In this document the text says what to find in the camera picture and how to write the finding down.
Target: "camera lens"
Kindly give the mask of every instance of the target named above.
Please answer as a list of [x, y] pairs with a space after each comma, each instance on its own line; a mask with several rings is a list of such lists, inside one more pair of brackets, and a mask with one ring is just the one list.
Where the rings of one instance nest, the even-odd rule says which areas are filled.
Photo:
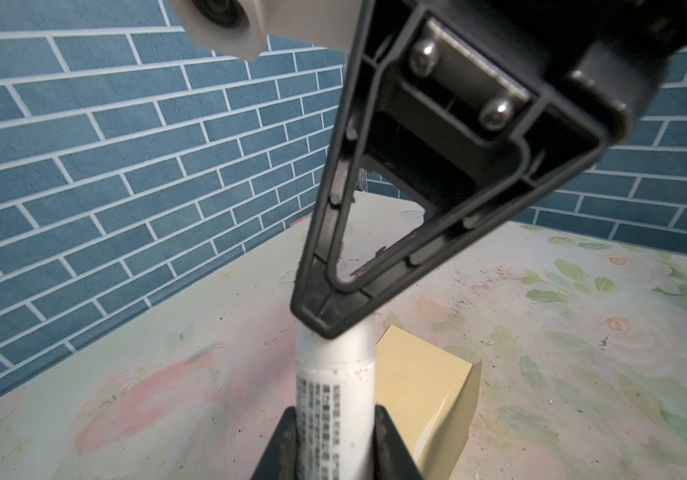
[[194, 6], [208, 20], [224, 28], [234, 28], [242, 22], [245, 11], [236, 0], [193, 0]]

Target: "brick wallpaper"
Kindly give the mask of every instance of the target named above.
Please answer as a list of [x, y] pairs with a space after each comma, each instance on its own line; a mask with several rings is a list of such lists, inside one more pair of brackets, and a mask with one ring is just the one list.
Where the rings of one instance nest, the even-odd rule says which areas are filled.
[[342, 55], [162, 0], [0, 0], [0, 395], [310, 213]]
[[[687, 254], [687, 47], [636, 132], [516, 220]], [[368, 191], [404, 193], [374, 172]]]

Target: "tabletop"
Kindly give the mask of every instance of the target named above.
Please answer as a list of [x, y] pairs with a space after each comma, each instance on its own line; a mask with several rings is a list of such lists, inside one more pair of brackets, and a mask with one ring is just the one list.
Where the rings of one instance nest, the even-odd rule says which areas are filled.
[[[421, 223], [357, 194], [339, 271]], [[0, 398], [0, 478], [249, 478], [309, 221]], [[507, 223], [374, 312], [483, 383], [457, 479], [687, 478], [687, 257]]]

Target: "brick wall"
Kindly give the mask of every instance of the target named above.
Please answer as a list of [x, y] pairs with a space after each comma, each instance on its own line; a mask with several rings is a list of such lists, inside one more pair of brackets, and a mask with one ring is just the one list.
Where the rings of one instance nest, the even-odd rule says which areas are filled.
[[161, 0], [0, 0], [0, 395], [310, 213], [342, 55]]
[[[404, 196], [368, 178], [369, 191]], [[517, 220], [687, 254], [687, 47], [634, 135]]]

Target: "cardboard box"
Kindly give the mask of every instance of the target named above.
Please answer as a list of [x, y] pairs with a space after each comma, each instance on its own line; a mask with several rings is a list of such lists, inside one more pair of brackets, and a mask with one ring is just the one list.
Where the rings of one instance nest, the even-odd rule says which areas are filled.
[[376, 402], [389, 411], [425, 480], [447, 480], [469, 439], [482, 363], [389, 326], [376, 347]]

